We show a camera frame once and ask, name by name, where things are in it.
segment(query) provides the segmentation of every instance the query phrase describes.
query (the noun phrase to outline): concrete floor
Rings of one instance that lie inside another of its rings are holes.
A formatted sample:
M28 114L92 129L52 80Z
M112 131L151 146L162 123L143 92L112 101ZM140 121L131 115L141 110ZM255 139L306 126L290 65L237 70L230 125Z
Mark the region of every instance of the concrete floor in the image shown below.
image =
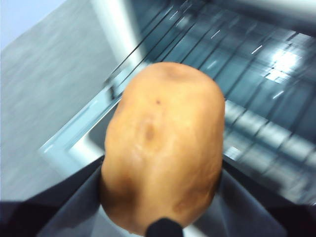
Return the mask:
M38 149L116 66L89 0L68 0L1 52L1 200L62 180Z

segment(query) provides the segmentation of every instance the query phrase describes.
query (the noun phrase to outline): metal rod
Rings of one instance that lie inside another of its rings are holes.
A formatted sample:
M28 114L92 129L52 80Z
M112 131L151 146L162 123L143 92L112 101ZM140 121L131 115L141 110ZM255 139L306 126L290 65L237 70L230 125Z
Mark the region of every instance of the metal rod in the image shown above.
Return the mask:
M138 45L127 55L127 57L118 65L115 67L115 69L112 71L111 74L113 74L126 60L130 55L132 55L133 52L145 41L145 39L157 28L157 26L167 17L167 15L170 13L170 11L173 9L173 6L169 8L169 10L165 13L165 15L158 21L158 23L145 35L145 37L138 43Z
M205 33L199 38L199 40L195 43L195 45L189 50L189 52L186 54L186 56L181 60L181 62L180 63L183 63L187 58L188 58L188 56L190 55L190 53L192 53L192 51L196 48L196 46L202 41L202 39L204 39L204 37L210 32L210 30L212 30L213 29L213 26L212 26L212 24L217 20L217 17L218 17L218 15L219 14L221 14L222 13L222 10L220 10L215 16L214 16L214 18L212 18L212 22L210 22L209 24L211 25L211 27L207 30L207 31L205 31Z

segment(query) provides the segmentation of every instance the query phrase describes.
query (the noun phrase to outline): potato skin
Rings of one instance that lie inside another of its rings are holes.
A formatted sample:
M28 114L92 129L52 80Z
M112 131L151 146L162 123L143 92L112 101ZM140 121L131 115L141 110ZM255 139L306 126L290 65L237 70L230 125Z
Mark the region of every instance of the potato skin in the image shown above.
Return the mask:
M224 96L206 74L155 63L126 87L110 121L100 201L124 229L144 235L168 217L184 228L211 203L222 167Z

